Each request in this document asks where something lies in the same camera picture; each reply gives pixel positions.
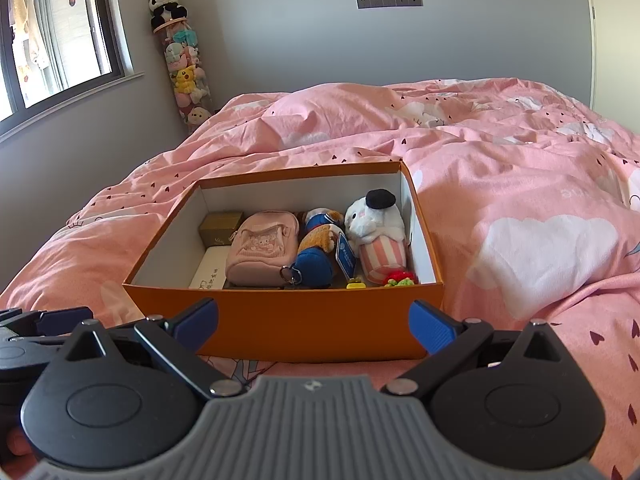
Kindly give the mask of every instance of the panda plush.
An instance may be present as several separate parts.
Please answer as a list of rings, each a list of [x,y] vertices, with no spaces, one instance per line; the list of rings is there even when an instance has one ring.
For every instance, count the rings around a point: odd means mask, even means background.
[[[178,0],[149,0],[149,9],[153,13],[151,26],[154,30],[169,20],[187,17],[187,9],[178,4]]]

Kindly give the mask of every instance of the pink backpack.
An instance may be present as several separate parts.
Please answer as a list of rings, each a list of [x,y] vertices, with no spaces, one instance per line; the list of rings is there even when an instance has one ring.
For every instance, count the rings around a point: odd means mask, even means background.
[[[283,266],[298,254],[298,219],[285,211],[249,216],[235,232],[226,257],[226,278],[238,286],[281,286]]]

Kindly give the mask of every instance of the blue tag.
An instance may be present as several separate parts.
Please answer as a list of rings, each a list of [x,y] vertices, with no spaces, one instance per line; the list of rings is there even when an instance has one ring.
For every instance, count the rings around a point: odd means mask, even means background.
[[[343,233],[340,233],[338,242],[335,245],[335,261],[338,262],[347,280],[354,277],[356,272],[356,255],[353,254],[351,246]]]

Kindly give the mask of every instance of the bed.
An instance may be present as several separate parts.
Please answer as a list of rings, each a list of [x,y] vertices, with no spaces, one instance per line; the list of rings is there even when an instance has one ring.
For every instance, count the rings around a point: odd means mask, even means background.
[[[640,140],[544,84],[326,84],[239,96],[92,198],[0,308],[84,304],[107,325],[139,319],[121,283],[197,179],[390,159],[412,172],[444,268],[446,312],[501,329],[549,320],[606,409],[593,463],[626,478],[640,466]],[[246,383],[367,373],[376,387],[413,364],[208,361]]]

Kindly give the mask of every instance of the wall socket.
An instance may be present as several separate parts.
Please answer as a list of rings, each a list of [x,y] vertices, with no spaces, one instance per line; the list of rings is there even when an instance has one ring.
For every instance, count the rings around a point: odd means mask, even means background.
[[[371,7],[422,7],[422,0],[356,0],[359,9]]]

